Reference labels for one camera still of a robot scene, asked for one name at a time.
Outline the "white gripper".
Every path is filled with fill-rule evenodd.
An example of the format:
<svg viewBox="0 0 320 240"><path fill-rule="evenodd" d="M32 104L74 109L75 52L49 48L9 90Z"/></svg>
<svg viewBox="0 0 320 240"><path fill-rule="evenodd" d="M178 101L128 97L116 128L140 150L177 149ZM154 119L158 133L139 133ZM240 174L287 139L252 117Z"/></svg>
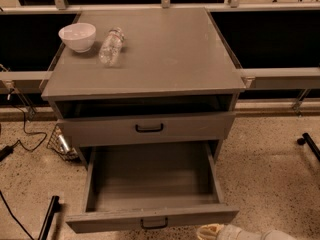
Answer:
<svg viewBox="0 0 320 240"><path fill-rule="evenodd" d="M196 231L198 240L261 240L261 234L243 230L234 225L208 224Z"/></svg>

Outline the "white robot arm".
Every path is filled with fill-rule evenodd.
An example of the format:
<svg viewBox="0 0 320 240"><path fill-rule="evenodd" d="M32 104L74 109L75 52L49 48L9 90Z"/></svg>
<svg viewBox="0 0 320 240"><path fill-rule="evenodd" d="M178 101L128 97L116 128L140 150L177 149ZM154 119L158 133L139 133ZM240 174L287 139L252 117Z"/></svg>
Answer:
<svg viewBox="0 0 320 240"><path fill-rule="evenodd" d="M253 233L231 224L203 225L197 229L196 235L199 240L297 240L279 230Z"/></svg>

